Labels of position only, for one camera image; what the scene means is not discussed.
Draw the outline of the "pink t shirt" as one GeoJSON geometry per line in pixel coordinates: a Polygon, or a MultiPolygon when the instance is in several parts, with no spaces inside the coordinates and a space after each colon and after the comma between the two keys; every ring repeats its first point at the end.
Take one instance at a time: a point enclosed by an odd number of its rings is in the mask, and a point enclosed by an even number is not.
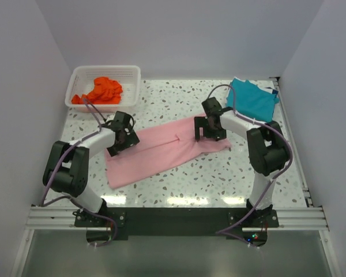
{"type": "Polygon", "coordinates": [[[121,188],[178,167],[201,154],[231,147],[227,140],[194,137],[194,118],[188,117],[137,131],[140,142],[115,156],[104,152],[109,187],[121,188]]]}

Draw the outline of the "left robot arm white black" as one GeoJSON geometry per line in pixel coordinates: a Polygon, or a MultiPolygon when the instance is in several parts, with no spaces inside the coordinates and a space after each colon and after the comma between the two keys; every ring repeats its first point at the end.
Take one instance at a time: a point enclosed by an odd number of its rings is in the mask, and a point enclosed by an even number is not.
{"type": "Polygon", "coordinates": [[[40,205],[48,205],[45,199],[48,191],[53,190],[87,210],[87,218],[94,226],[104,225],[108,219],[107,204],[88,185],[89,159],[104,150],[113,157],[137,145],[140,140],[134,124],[130,114],[117,111],[99,123],[93,133],[70,142],[56,141],[44,170],[45,191],[40,205]]]}

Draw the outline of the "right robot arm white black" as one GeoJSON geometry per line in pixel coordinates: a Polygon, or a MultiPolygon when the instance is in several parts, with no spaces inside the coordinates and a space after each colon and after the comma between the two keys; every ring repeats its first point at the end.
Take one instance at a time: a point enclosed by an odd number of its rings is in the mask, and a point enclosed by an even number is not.
{"type": "Polygon", "coordinates": [[[257,227],[266,219],[264,210],[271,209],[275,180],[292,162],[292,150],[280,125],[251,119],[232,107],[222,107],[216,98],[202,102],[204,116],[194,118],[195,140],[215,141],[227,138],[227,132],[247,141],[249,161],[254,169],[254,183],[245,213],[246,222],[257,227]]]}

